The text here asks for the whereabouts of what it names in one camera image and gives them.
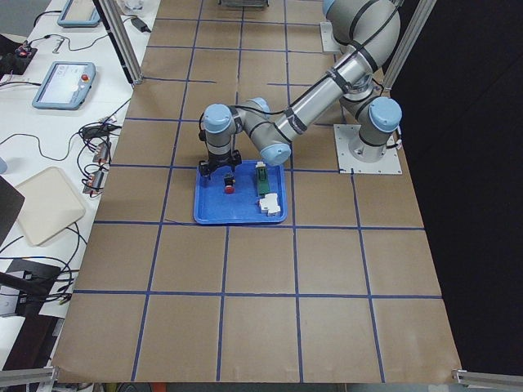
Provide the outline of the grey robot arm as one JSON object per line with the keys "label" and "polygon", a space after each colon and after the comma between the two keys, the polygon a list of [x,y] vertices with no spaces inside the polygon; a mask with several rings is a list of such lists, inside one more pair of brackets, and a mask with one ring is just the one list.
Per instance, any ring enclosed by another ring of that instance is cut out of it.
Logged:
{"label": "grey robot arm", "polygon": [[402,117],[399,104],[373,89],[373,74],[390,57],[400,33],[399,7],[392,1],[325,1],[323,13],[343,56],[287,109],[275,113],[265,100],[252,98],[241,105],[209,105],[203,112],[199,139],[208,158],[199,162],[199,174],[209,177],[220,167],[240,165],[234,135],[245,132],[262,160],[278,166],[288,160],[293,140],[335,102],[340,102],[360,124],[350,141],[351,154],[375,163]]}

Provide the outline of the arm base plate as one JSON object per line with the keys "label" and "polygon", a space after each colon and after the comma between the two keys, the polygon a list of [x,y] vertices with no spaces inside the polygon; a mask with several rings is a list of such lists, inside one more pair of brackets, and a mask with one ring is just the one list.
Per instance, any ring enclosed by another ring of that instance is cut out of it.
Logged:
{"label": "arm base plate", "polygon": [[320,38],[323,53],[338,54],[341,52],[340,45],[333,36],[333,26],[329,21],[320,22]]}
{"label": "arm base plate", "polygon": [[360,139],[360,125],[334,124],[338,171],[342,174],[401,175],[402,169],[392,134],[382,146]]}

